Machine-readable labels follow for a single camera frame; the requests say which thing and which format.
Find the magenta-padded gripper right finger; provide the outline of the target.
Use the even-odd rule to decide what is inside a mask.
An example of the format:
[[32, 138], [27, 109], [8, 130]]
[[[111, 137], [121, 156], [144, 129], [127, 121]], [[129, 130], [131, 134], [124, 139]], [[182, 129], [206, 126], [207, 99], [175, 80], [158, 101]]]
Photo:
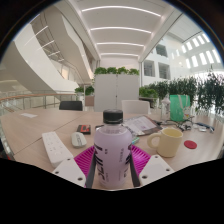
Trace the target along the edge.
[[150, 156], [135, 145], [131, 149], [130, 169], [134, 187], [148, 185], [174, 172], [159, 155]]

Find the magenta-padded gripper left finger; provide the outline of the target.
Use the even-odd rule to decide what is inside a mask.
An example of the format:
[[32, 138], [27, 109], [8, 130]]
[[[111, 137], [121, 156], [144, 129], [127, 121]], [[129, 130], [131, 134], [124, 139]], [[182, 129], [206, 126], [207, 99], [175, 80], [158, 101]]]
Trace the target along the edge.
[[59, 164], [53, 174], [84, 188], [91, 188], [95, 175], [95, 150], [91, 146], [73, 159]]

